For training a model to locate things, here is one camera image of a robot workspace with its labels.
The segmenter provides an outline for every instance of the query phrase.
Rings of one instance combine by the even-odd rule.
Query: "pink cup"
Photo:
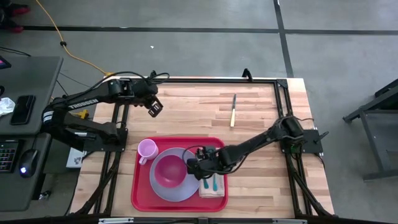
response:
[[[138,144],[138,153],[141,156],[139,163],[144,165],[148,160],[156,158],[159,153],[159,149],[154,141],[144,139]]]
[[[165,156],[155,167],[155,179],[163,187],[174,188],[180,185],[187,175],[187,167],[178,156]]]

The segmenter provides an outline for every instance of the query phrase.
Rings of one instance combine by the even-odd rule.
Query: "floor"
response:
[[[65,54],[34,1],[17,2],[32,6],[30,14],[16,19],[28,30],[0,32],[1,46],[35,56],[60,55],[65,59],[62,73],[87,85],[102,77]],[[238,77],[249,68],[255,77],[304,78],[315,124],[330,132],[322,143],[335,213],[398,222],[398,178],[363,182],[364,174],[376,171],[376,163],[362,124],[348,125],[341,119],[397,78],[397,1],[42,0],[42,4],[59,26],[77,30],[62,31],[68,48],[107,72]],[[102,31],[83,31],[82,26]],[[110,31],[118,27],[127,28]],[[58,80],[68,93],[86,88],[63,76]],[[62,94],[57,86],[54,96]],[[63,215],[75,182],[76,173],[56,175],[47,201],[34,202],[26,212],[0,213],[0,219]]]

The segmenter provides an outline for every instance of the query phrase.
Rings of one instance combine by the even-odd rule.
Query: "wooden tabletop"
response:
[[[288,79],[294,115],[311,118],[304,81]],[[233,95],[236,97],[235,127],[229,127]],[[275,93],[270,84],[253,83],[164,83],[158,98],[164,105],[156,118],[144,108],[131,107],[127,121],[129,136],[122,154],[113,201],[114,217],[218,217],[218,218],[291,218],[294,217],[285,157],[278,144],[270,144],[250,154],[242,167],[228,176],[229,200],[216,213],[139,212],[131,205],[131,187],[138,143],[149,136],[212,136],[226,145],[239,144],[269,128],[278,118]],[[114,105],[100,103],[94,121],[111,121]],[[305,129],[312,121],[302,122]],[[92,153],[82,165],[71,212],[77,211],[97,187],[103,152]],[[324,208],[333,213],[325,171],[319,158],[303,155],[307,184]],[[300,208],[304,211],[299,193]],[[104,191],[106,204],[108,188]]]

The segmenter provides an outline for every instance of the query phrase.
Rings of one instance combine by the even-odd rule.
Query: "pink bowl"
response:
[[[180,185],[187,175],[187,167],[178,156],[165,156],[155,167],[155,179],[161,186],[174,188]]]

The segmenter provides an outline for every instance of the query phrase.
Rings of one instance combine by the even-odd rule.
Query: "yellow cable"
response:
[[[41,5],[41,3],[39,2],[39,0],[36,0],[36,2],[37,2],[37,4],[43,9],[43,11],[46,13],[46,15],[50,18],[52,24],[54,25],[54,28],[57,30],[58,35],[59,35],[60,38],[61,38],[61,41],[64,42],[63,37],[62,37],[62,35],[61,35],[61,32],[60,32],[60,30],[58,29],[58,27],[57,27],[57,25],[55,24],[55,22],[54,22],[54,20],[52,19],[52,17],[50,16],[50,14],[47,12],[47,10],[45,10],[45,8],[43,7],[43,5]],[[67,46],[63,45],[62,47],[65,49],[65,51],[67,52],[67,54],[68,54],[69,56],[71,56],[72,58],[74,58],[74,59],[76,59],[76,60],[79,60],[79,61],[81,61],[81,62],[84,62],[84,63],[86,63],[86,64],[88,64],[88,65],[91,65],[92,67],[95,67],[96,69],[98,69],[100,72],[102,72],[102,73],[103,73],[104,75],[106,75],[106,76],[112,74],[112,72],[105,72],[104,70],[102,70],[101,68],[99,68],[98,66],[96,66],[95,64],[93,64],[93,63],[91,63],[91,62],[88,62],[88,61],[86,61],[86,60],[83,60],[83,59],[81,59],[81,58],[79,58],[79,57],[74,56],[73,54],[71,54],[71,53],[69,52],[69,50],[67,49]]]

